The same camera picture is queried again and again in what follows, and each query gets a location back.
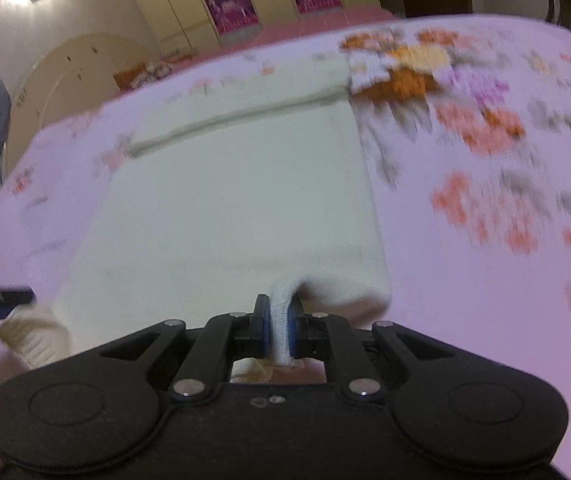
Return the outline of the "pale green cloth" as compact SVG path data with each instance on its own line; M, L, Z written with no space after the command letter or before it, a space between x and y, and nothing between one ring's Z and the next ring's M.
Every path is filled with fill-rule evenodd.
M269 298L266 358L239 382L292 370L287 305L355 325L389 280L342 55L313 56L152 112L108 160L72 170L45 223L62 268L0 324L37 368L170 318L202 326Z

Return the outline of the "cream curved headboard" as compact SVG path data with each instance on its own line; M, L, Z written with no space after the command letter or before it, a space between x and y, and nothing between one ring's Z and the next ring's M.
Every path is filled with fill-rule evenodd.
M1 174L10 174L40 130L114 99L116 74L158 57L110 32L77 36L44 55L14 94Z

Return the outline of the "pink floral bedsheet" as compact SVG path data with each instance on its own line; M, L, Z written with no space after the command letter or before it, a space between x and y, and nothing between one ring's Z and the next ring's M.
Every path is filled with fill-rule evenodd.
M571 32L455 16L338 30L202 62L42 130L0 189L0 286L37 292L62 268L45 223L74 169L109 157L189 94L313 56L348 62L389 280L376 318L526 370L557 387L570 427ZM0 340L0 385L30 370Z

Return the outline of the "pink checked bedspread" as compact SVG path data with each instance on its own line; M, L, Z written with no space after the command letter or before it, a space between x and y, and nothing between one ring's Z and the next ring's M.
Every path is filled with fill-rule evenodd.
M190 64L205 62L211 58L219 58L246 49L266 47L269 44L278 44L282 41L326 34L344 28L398 20L398 15L382 9L380 6L336 8L328 12L304 15L295 22L267 26L253 37L235 44L229 44L229 46L208 51L188 49L165 55L163 61L171 65L189 66Z

